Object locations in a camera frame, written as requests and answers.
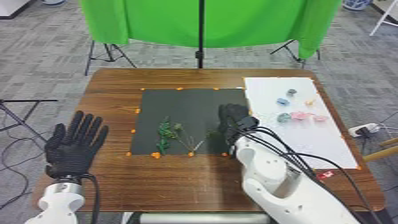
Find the green screen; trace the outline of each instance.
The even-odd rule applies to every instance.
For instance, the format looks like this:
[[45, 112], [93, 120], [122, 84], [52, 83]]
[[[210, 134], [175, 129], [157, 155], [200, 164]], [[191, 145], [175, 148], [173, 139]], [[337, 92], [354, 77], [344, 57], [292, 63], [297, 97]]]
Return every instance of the green screen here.
[[[198, 47], [200, 0], [81, 0], [93, 39]], [[205, 46], [226, 48], [296, 39], [310, 58], [340, 0], [207, 0]]]

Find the wooden table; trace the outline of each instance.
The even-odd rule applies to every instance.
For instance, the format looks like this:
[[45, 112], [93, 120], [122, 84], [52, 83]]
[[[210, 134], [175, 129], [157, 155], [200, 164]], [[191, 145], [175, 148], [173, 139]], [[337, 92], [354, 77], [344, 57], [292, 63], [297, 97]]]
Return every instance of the wooden table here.
[[[385, 208], [381, 188], [363, 162], [338, 112], [315, 74], [306, 70], [219, 69], [102, 69], [93, 77], [79, 110], [102, 116], [111, 126], [107, 144], [97, 156], [91, 173], [102, 186], [102, 211], [260, 211], [242, 191], [242, 165], [216, 155], [127, 156], [141, 107], [143, 90], [184, 88], [235, 88], [248, 77], [312, 77], [331, 110], [347, 144], [363, 167], [351, 170], [374, 210]], [[354, 188], [337, 172], [328, 186], [349, 205], [363, 205]], [[51, 178], [43, 176], [35, 201], [43, 195]], [[93, 186], [86, 184], [88, 203], [93, 209]]]

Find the floor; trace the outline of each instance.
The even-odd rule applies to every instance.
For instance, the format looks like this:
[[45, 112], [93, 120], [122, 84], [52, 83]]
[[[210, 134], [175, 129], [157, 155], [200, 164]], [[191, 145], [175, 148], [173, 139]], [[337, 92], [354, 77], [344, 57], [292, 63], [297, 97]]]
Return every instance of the floor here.
[[[322, 44], [322, 60], [313, 57], [306, 67], [319, 75], [347, 127], [381, 121], [398, 111], [398, 29], [383, 26], [376, 37], [369, 36], [379, 17], [372, 8], [363, 12], [340, 9]], [[4, 99], [59, 99], [58, 103], [40, 106], [29, 121], [40, 132], [52, 131], [54, 125], [72, 118], [91, 80], [91, 76], [84, 77], [90, 43], [77, 0], [70, 0], [61, 7], [47, 7], [38, 1], [15, 20], [0, 21], [0, 96]], [[278, 46], [210, 49], [207, 68], [299, 68], [287, 51], [271, 56]], [[139, 41], [132, 41], [123, 49], [141, 68], [196, 67], [196, 49]], [[93, 65], [91, 72], [100, 67], [129, 67], [125, 60], [113, 64], [95, 62]], [[29, 110], [26, 104], [10, 106], [19, 114]], [[398, 127], [398, 116], [388, 121], [388, 125]], [[33, 136], [24, 128], [13, 129], [11, 135], [20, 138]], [[386, 139], [383, 131], [367, 144], [365, 154], [381, 150], [377, 142]], [[0, 147], [6, 148], [11, 142], [13, 139], [3, 132]], [[24, 141], [3, 158], [11, 165], [40, 153], [35, 142]], [[397, 164], [398, 156], [369, 163], [386, 193], [388, 211], [398, 223]], [[29, 177], [29, 191], [43, 169], [43, 156], [17, 168]], [[0, 179], [4, 204], [20, 194], [26, 182], [22, 176], [10, 171], [0, 171]], [[26, 195], [0, 210], [3, 223], [24, 223], [36, 214], [31, 195]], [[81, 220], [88, 223], [86, 213], [81, 213]], [[100, 223], [118, 223], [122, 214], [102, 214], [100, 220]]]

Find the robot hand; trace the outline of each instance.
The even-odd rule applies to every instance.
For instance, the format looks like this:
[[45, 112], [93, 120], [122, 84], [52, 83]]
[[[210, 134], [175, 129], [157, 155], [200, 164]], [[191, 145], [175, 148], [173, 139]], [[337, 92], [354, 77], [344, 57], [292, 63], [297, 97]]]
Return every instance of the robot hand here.
[[239, 104], [221, 105], [219, 107], [219, 132], [225, 134], [230, 146], [235, 144], [242, 134], [258, 127], [260, 121], [250, 115], [250, 109]]
[[81, 176], [90, 172], [97, 152], [109, 134], [109, 126], [104, 126], [97, 137], [104, 119], [98, 117], [95, 122], [93, 119], [93, 114], [84, 116], [84, 112], [79, 111], [68, 132], [65, 124], [56, 126], [54, 137], [45, 146], [47, 161], [52, 164], [47, 166], [47, 174], [56, 179]]
[[45, 145], [47, 174], [56, 179], [47, 187], [40, 200], [42, 214], [26, 224], [75, 224], [75, 212], [84, 206], [81, 178], [90, 174], [90, 168], [98, 150], [104, 146], [109, 126], [102, 127], [102, 117], [95, 119], [79, 111], [66, 131], [65, 124], [56, 126], [54, 137]]

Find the white sheet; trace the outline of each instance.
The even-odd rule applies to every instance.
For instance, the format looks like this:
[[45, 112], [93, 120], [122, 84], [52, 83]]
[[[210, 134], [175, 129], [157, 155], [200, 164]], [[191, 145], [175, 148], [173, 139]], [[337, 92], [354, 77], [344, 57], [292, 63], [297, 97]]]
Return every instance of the white sheet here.
[[[328, 106], [317, 93], [317, 87], [310, 78], [246, 78], [246, 95], [253, 110], [253, 115], [260, 119], [262, 126], [269, 127], [297, 152], [319, 155], [331, 159], [344, 168], [356, 169], [358, 162], [351, 148], [342, 138], [342, 132], [328, 110]], [[297, 90], [294, 97], [287, 96], [290, 89]], [[278, 104], [278, 98], [290, 101], [290, 106]], [[313, 106], [306, 101], [315, 99]], [[281, 113], [308, 112], [326, 115], [329, 120], [315, 122], [313, 116], [305, 121], [292, 120], [289, 123], [278, 122]], [[306, 158], [310, 165], [317, 169], [335, 169], [337, 167], [317, 159]]]

